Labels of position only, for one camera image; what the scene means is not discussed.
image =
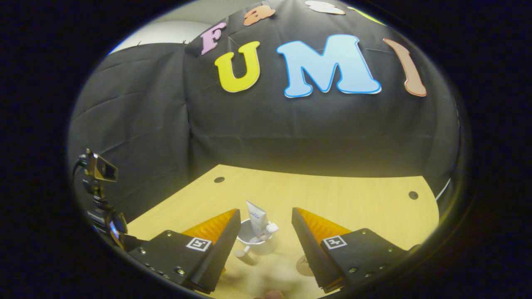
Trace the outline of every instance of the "yellow table surface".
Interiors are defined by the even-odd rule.
[[[214,179],[224,177],[221,183]],[[413,200],[409,192],[418,193]],[[235,241],[216,290],[219,299],[253,299],[272,289],[290,299],[323,297],[314,277],[296,270],[304,255],[292,226],[292,208],[301,207],[351,231],[369,228],[396,246],[409,250],[437,227],[438,206],[422,176],[347,178],[296,175],[218,165],[179,192],[128,224],[129,234],[150,240],[165,230],[182,232],[228,210],[249,218],[246,200],[267,212],[279,226],[277,248],[250,256],[248,265],[233,255],[244,245]]]

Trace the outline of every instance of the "white tube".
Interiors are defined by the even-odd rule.
[[[268,218],[266,211],[247,201],[247,209],[250,212],[250,223],[255,235],[260,238],[265,234]]]

